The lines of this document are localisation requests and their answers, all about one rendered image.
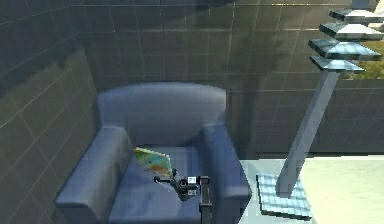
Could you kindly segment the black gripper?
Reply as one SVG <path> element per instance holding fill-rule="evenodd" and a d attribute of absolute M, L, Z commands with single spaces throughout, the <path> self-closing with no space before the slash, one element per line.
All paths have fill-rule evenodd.
<path fill-rule="evenodd" d="M 192 190 L 192 186 L 188 184 L 186 179 L 175 180 L 175 177 L 178 174 L 177 169 L 172 168 L 172 178 L 170 179 L 161 179 L 159 176 L 154 177 L 154 182 L 156 183 L 169 183 L 177 193 L 181 201 L 187 201 L 191 198 L 191 195 L 188 194 L 189 190 Z"/>

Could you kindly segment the green and orange book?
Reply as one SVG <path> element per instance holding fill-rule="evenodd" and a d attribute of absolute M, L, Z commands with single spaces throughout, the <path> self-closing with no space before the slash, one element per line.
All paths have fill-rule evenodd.
<path fill-rule="evenodd" d="M 171 160 L 167 154 L 140 147 L 134 148 L 133 152 L 137 163 L 146 171 L 163 177 L 172 176 Z"/>

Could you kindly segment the grey tiered floor lamp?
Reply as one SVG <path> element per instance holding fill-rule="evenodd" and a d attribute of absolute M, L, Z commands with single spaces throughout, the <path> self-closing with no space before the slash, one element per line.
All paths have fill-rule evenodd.
<path fill-rule="evenodd" d="M 329 12 L 335 23 L 319 26 L 326 39 L 312 39 L 310 48 L 317 52 L 310 60 L 320 70 L 320 78 L 303 120 L 279 175 L 256 175 L 260 212 L 263 215 L 311 220 L 310 205 L 299 179 L 302 166 L 328 103 L 342 73 L 361 73 L 358 61 L 379 61 L 382 55 L 363 44 L 384 39 L 384 0 L 353 0 L 349 8 Z"/>

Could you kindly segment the window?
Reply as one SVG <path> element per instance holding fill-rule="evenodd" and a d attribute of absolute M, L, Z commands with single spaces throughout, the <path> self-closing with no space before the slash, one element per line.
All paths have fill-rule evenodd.
<path fill-rule="evenodd" d="M 374 1 L 375 7 L 373 12 L 377 15 L 384 16 L 384 0 L 352 0 L 351 7 L 355 9 L 364 9 L 368 4 Z M 364 46 L 377 50 L 383 54 L 380 61 L 359 62 L 358 65 L 365 69 L 364 73 L 346 72 L 342 74 L 344 80 L 359 79 L 384 79 L 384 39 L 380 41 L 364 42 Z"/>

